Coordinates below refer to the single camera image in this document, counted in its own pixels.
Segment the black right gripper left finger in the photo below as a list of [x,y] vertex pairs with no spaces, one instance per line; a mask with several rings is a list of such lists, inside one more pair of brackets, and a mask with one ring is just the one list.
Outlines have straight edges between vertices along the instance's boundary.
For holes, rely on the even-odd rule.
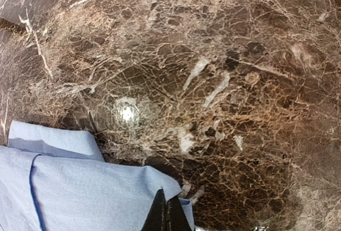
[[142,227],[142,231],[165,231],[166,230],[166,199],[164,190],[157,191],[152,202],[150,211]]

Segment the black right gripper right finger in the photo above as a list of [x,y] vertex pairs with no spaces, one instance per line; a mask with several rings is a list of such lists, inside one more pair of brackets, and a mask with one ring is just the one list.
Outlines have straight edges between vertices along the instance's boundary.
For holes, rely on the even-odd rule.
[[196,230],[190,200],[175,196],[167,202],[166,228],[175,231]]

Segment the light blue long sleeve shirt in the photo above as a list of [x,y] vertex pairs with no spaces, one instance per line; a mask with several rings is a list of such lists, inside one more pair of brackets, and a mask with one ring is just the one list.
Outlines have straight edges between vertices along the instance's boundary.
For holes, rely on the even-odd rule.
[[105,162],[87,131],[13,121],[1,147],[1,230],[142,230],[160,189],[167,210],[175,179]]

